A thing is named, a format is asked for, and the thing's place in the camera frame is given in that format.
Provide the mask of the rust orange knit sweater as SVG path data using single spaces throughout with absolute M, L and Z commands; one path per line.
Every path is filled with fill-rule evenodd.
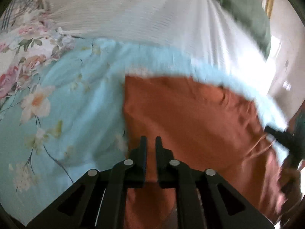
M 128 191 L 125 228 L 173 225 L 175 191 L 157 184 L 156 137 L 192 169 L 217 171 L 272 222 L 280 218 L 281 168 L 253 101 L 188 77 L 127 76 L 124 117 L 130 149 L 147 138 L 146 184 Z

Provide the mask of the light blue floral bedsheet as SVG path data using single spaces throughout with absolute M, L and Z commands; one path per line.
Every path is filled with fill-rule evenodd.
M 124 159 L 125 76 L 183 76 L 254 100 L 263 125 L 286 128 L 272 98 L 170 47 L 76 39 L 1 108 L 1 205 L 23 225 L 90 169 Z

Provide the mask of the green blanket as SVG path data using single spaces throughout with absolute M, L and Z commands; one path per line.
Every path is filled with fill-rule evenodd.
M 271 48 L 269 18 L 263 9 L 262 0 L 217 0 L 220 6 L 240 23 L 256 42 L 264 58 Z

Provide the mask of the white striped duvet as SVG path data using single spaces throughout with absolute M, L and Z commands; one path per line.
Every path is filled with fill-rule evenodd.
M 217 0 L 42 0 L 74 36 L 175 47 L 267 93 L 274 73 L 251 35 Z

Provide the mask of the white floral pillow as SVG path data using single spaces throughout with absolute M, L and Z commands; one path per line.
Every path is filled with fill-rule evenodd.
M 74 48 L 75 41 L 44 10 L 21 16 L 1 31 L 1 99 L 26 88 L 34 75 Z

